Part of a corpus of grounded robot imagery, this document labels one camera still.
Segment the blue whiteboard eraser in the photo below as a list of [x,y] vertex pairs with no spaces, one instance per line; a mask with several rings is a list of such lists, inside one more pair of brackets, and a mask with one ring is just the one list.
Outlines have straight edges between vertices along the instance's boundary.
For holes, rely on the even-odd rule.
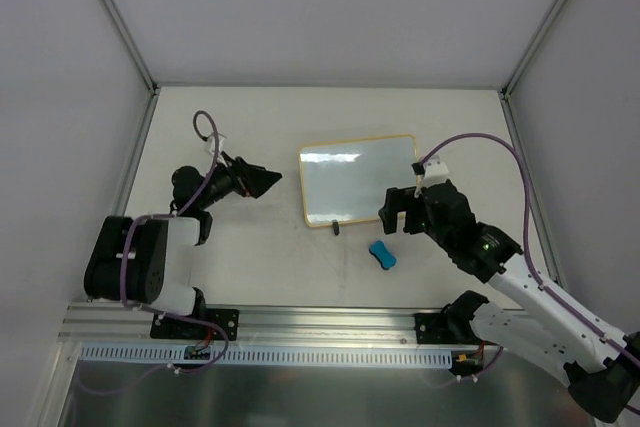
[[369,245],[369,253],[376,259],[380,267],[384,271],[392,269],[397,264],[397,258],[387,248],[386,244],[381,241],[375,241]]

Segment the yellow framed whiteboard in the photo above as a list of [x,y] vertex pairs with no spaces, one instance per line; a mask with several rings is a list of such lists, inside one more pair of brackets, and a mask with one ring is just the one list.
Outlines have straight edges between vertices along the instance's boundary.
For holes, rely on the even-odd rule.
[[298,162],[306,224],[312,228],[375,221],[386,191],[416,183],[411,134],[304,146]]

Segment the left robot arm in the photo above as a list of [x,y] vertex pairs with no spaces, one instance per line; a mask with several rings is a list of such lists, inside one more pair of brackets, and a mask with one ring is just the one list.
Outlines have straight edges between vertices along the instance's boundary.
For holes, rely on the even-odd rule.
[[188,337],[206,331],[203,292],[170,278],[183,270],[178,253],[207,242],[213,228],[209,208],[215,203],[232,193],[257,199],[282,179],[281,173],[241,157],[222,157],[206,175],[193,166],[174,171],[168,214],[104,220],[84,274],[88,297],[174,316],[174,325]]

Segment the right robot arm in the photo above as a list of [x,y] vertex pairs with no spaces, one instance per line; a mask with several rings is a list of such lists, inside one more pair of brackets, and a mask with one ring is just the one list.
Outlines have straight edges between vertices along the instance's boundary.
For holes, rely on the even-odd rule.
[[639,389],[639,336],[590,312],[546,275],[529,268],[521,246],[476,220],[451,181],[428,188],[390,188],[379,211],[383,231],[428,235],[464,273],[526,311],[513,316],[487,297],[466,291],[444,308],[442,326],[459,342],[503,347],[543,369],[588,414],[614,423]]

